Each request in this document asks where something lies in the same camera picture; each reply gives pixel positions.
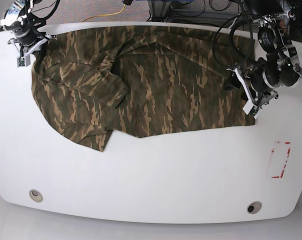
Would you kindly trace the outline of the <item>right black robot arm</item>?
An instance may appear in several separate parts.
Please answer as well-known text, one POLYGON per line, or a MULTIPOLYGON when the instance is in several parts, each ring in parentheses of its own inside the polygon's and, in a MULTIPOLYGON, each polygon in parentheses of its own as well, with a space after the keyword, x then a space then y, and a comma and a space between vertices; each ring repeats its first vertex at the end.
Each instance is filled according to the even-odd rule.
POLYGON ((44 17, 36 16, 32 10, 39 0, 16 0, 4 13, 0 20, 1 29, 13 34, 7 42, 16 51, 16 62, 18 67, 30 65, 30 56, 41 50, 42 45, 50 40, 55 40, 56 36, 39 31, 45 26, 47 20, 56 12, 60 1, 53 3, 53 9, 44 17))

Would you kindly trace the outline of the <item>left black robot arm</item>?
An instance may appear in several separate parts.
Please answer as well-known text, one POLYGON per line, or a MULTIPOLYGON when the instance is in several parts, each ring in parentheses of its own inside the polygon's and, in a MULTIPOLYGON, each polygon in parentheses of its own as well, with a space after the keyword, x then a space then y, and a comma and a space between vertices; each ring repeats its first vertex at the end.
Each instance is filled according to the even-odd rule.
POLYGON ((296 47, 289 36, 277 23, 277 17, 285 12, 277 0, 240 0, 241 13, 232 17, 229 27, 229 43, 232 49, 241 57, 241 62, 226 65, 231 71, 230 78, 224 84, 224 89, 244 89, 243 107, 245 114, 258 117, 264 105, 279 97, 276 91, 279 87, 296 87, 302 79, 302 67, 296 47), (242 53, 234 43, 234 33, 238 27, 258 23, 258 42, 266 52, 266 59, 250 58, 242 53))

